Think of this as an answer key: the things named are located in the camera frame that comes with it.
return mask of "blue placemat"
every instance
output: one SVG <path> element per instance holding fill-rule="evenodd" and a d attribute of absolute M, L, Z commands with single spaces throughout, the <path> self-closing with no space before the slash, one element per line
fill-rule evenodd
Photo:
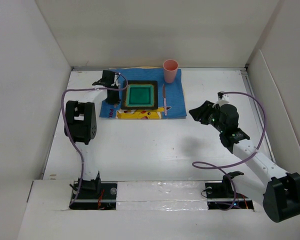
<path fill-rule="evenodd" d="M 101 118 L 119 118 L 119 119 L 176 119 L 187 116 L 185 98 L 181 83 L 181 69 L 178 69 L 173 83 L 166 83 L 164 80 L 163 68 L 128 68 L 116 69 L 128 80 L 150 81 L 158 82 L 158 110 L 121 110 L 118 106 L 109 105 L 105 101 L 102 102 L 100 117 Z M 123 77 L 119 78 L 119 83 L 123 86 Z M 162 87 L 165 84 L 165 96 L 167 105 L 167 116 L 164 114 L 164 99 L 162 94 Z"/>

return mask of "pink knife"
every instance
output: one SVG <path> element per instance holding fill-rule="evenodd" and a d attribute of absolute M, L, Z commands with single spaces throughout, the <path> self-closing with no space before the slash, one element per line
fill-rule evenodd
<path fill-rule="evenodd" d="M 163 95 L 163 106 L 164 106 L 164 115 L 167 116 L 167 99 L 166 99 L 166 86 L 162 86 L 162 95 Z"/>

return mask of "cup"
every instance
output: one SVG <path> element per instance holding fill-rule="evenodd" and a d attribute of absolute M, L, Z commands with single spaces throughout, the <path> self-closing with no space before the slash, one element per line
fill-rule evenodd
<path fill-rule="evenodd" d="M 168 84 L 172 84 L 175 81 L 177 71 L 178 71 L 178 63 L 175 60 L 169 59 L 164 61 L 163 63 L 163 75 L 164 81 Z"/>

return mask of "square plate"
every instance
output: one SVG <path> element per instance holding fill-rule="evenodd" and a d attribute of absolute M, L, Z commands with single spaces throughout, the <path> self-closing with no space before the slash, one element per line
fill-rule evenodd
<path fill-rule="evenodd" d="M 122 110 L 158 109 L 158 82 L 129 80 L 122 93 Z"/>

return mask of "white wall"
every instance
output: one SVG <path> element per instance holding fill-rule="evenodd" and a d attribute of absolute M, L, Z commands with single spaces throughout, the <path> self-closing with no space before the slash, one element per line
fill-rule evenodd
<path fill-rule="evenodd" d="M 0 0 L 0 240 L 18 236 L 71 68 L 34 0 Z"/>
<path fill-rule="evenodd" d="M 300 0 L 282 1 L 248 73 L 267 108 L 267 132 L 277 162 L 300 173 Z"/>
<path fill-rule="evenodd" d="M 36 0 L 71 66 L 244 67 L 278 0 Z"/>

